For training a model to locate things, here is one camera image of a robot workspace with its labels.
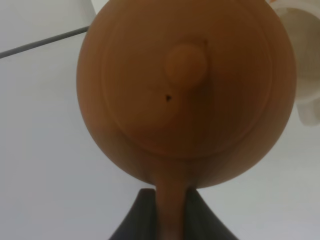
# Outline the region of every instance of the white surface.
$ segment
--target white surface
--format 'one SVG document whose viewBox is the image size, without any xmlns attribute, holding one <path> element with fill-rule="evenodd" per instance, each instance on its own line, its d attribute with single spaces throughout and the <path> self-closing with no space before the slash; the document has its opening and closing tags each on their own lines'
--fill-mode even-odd
<svg viewBox="0 0 320 240">
<path fill-rule="evenodd" d="M 97 14 L 108 0 L 91 0 L 95 13 Z"/>
<path fill-rule="evenodd" d="M 86 27 L 94 17 L 90 0 L 0 0 L 0 52 Z"/>
<path fill-rule="evenodd" d="M 84 34 L 0 59 L 0 239 L 107 240 L 140 188 L 82 120 Z"/>
<path fill-rule="evenodd" d="M 76 96 L 83 35 L 0 60 L 0 239 L 106 240 L 146 185 L 91 139 Z M 320 127 L 294 109 L 271 152 L 201 189 L 240 240 L 319 240 Z"/>
</svg>

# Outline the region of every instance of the white container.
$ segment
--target white container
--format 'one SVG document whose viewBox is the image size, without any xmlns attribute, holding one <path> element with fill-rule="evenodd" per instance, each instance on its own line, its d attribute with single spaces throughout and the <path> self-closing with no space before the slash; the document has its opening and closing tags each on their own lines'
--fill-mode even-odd
<svg viewBox="0 0 320 240">
<path fill-rule="evenodd" d="M 272 0 L 297 63 L 296 105 L 304 125 L 320 124 L 320 0 Z"/>
</svg>

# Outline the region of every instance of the clay teapot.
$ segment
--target clay teapot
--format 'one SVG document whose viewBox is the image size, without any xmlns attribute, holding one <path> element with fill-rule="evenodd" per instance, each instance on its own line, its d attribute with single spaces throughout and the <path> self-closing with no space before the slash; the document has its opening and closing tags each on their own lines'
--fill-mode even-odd
<svg viewBox="0 0 320 240">
<path fill-rule="evenodd" d="M 273 147 L 295 91 L 289 38 L 263 0 L 110 0 L 77 68 L 88 131 L 156 186 L 166 240 L 182 238 L 188 188 L 230 180 Z"/>
</svg>

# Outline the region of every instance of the dark gray line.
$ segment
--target dark gray line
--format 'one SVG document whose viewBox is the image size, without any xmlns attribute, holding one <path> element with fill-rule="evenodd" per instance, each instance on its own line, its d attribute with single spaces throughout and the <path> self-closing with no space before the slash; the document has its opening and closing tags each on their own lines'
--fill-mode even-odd
<svg viewBox="0 0 320 240">
<path fill-rule="evenodd" d="M 60 34 L 57 36 L 49 37 L 47 39 L 43 39 L 43 40 L 35 41 L 35 42 L 29 43 L 29 44 L 26 44 L 23 46 L 19 46 L 14 49 L 10 49 L 8 51 L 0 52 L 0 59 L 3 59 L 5 57 L 9 57 L 11 55 L 19 54 L 19 53 L 22 53 L 22 52 L 28 51 L 30 49 L 34 49 L 34 48 L 46 45 L 46 44 L 51 44 L 51 43 L 54 43 L 54 42 L 57 42 L 57 41 L 60 41 L 63 39 L 67 39 L 67 38 L 73 37 L 75 35 L 83 34 L 83 33 L 87 32 L 88 29 L 89 29 L 88 26 L 82 27 L 82 28 L 79 28 L 74 31 L 69 31 L 69 32 L 66 32 L 66 33 L 63 33 L 63 34 Z"/>
</svg>

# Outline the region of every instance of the white cup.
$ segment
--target white cup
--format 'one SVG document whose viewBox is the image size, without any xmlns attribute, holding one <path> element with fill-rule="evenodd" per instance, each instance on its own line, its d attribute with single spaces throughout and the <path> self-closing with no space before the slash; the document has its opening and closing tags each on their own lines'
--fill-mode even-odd
<svg viewBox="0 0 320 240">
<path fill-rule="evenodd" d="M 304 125 L 320 124 L 320 0 L 271 0 L 293 46 L 295 102 Z"/>
</svg>

